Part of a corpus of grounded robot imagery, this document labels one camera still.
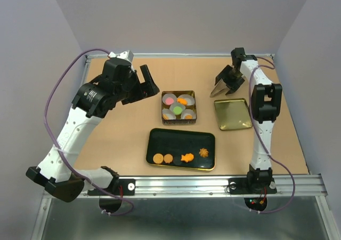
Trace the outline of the pink round cookie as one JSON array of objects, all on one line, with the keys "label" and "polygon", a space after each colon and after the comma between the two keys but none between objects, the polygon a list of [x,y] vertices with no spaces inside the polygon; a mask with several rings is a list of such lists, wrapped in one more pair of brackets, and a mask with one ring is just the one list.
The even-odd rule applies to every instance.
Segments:
[{"label": "pink round cookie", "polygon": [[165,104],[166,105],[171,105],[173,103],[174,103],[174,99],[173,98],[168,97],[168,98],[165,99]]}]

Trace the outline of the gold tin lid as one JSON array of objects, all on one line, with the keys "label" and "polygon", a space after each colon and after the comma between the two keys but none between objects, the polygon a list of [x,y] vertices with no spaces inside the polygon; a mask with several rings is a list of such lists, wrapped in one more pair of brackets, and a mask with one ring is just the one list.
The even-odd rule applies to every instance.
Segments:
[{"label": "gold tin lid", "polygon": [[221,131],[243,130],[253,127],[248,104],[244,98],[214,101],[215,115]]}]

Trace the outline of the metal tongs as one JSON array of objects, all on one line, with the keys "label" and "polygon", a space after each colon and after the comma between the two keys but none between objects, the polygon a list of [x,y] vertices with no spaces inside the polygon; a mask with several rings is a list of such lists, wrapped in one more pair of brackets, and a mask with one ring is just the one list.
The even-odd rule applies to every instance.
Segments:
[{"label": "metal tongs", "polygon": [[225,90],[227,89],[227,86],[225,84],[225,82],[223,81],[223,79],[221,79],[220,81],[218,81],[213,89],[213,91],[210,93],[210,97],[215,97],[223,92],[225,92]]}]

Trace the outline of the green round cookie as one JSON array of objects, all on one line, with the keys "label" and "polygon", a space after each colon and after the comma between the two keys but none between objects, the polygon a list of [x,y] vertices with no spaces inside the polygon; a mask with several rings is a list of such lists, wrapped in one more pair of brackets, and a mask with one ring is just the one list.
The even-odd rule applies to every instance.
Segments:
[{"label": "green round cookie", "polygon": [[180,106],[175,106],[175,107],[173,107],[173,112],[174,112],[174,114],[181,114],[182,108]]}]

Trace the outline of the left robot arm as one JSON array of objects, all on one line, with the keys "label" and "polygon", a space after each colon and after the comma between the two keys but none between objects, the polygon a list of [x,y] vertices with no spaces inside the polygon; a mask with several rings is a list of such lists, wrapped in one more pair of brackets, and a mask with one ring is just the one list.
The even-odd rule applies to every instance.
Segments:
[{"label": "left robot arm", "polygon": [[159,93],[148,66],[140,67],[144,82],[127,59],[112,57],[102,73],[83,84],[71,102],[67,120],[53,146],[26,176],[52,196],[71,202],[83,191],[98,189],[106,195],[118,190],[119,174],[107,166],[95,170],[75,170],[73,165],[92,131],[118,102],[134,103]]}]

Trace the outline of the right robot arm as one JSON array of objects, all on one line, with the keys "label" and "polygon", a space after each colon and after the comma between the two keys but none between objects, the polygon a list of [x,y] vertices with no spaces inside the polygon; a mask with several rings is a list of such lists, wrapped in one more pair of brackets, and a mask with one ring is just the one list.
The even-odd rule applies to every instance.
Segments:
[{"label": "right robot arm", "polygon": [[248,114],[255,136],[253,155],[247,174],[229,180],[230,194],[258,194],[261,191],[276,193],[271,165],[271,139],[274,122],[280,114],[281,84],[273,83],[262,71],[257,57],[247,55],[244,48],[231,51],[232,65],[227,65],[215,78],[212,95],[225,92],[234,94],[248,81]]}]

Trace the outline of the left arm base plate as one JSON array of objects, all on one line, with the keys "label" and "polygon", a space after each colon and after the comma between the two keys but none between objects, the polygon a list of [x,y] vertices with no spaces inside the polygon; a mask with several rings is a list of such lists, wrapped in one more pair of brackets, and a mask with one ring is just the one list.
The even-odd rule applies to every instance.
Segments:
[{"label": "left arm base plate", "polygon": [[105,189],[115,196],[134,196],[136,180],[133,178],[120,178],[117,183]]}]

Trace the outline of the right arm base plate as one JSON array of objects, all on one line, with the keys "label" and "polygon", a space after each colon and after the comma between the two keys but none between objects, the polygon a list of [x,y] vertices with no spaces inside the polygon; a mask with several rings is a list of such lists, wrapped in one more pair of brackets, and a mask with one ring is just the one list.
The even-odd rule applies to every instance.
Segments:
[{"label": "right arm base plate", "polygon": [[234,177],[229,179],[229,191],[232,195],[247,194],[276,194],[277,189],[270,187],[270,182],[249,181],[246,177]]}]

